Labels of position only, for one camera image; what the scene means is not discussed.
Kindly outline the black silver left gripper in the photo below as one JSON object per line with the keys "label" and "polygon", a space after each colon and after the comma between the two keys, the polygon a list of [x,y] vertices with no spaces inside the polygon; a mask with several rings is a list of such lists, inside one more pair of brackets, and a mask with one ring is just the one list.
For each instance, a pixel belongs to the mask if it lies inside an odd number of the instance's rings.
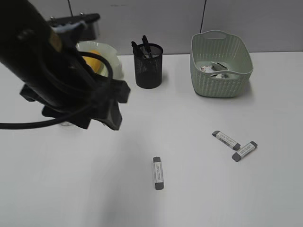
{"label": "black silver left gripper", "polygon": [[[125,104],[128,101],[130,88],[124,80],[111,80],[110,86],[102,92],[102,89],[93,93],[90,109],[78,113],[65,121],[80,128],[87,129],[91,120],[96,120],[112,130],[119,130],[122,122],[122,116],[118,104]],[[52,117],[54,120],[60,120],[69,114],[69,111],[63,112],[46,105],[46,102],[36,94],[27,85],[21,89],[20,95],[27,101],[37,101],[44,104],[42,115]]]}

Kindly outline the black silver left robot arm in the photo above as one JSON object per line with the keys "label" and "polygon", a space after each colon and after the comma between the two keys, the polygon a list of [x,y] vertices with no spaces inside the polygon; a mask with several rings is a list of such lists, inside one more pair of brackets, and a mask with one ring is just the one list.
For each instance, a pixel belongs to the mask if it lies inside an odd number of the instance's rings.
{"label": "black silver left robot arm", "polygon": [[3,130],[25,130],[62,122],[87,129],[96,120],[119,130],[120,103],[130,88],[114,79],[104,57],[80,52],[76,45],[97,37],[98,13],[45,20],[27,0],[0,5],[0,61],[24,82],[20,94],[44,108],[46,121],[2,123]]}

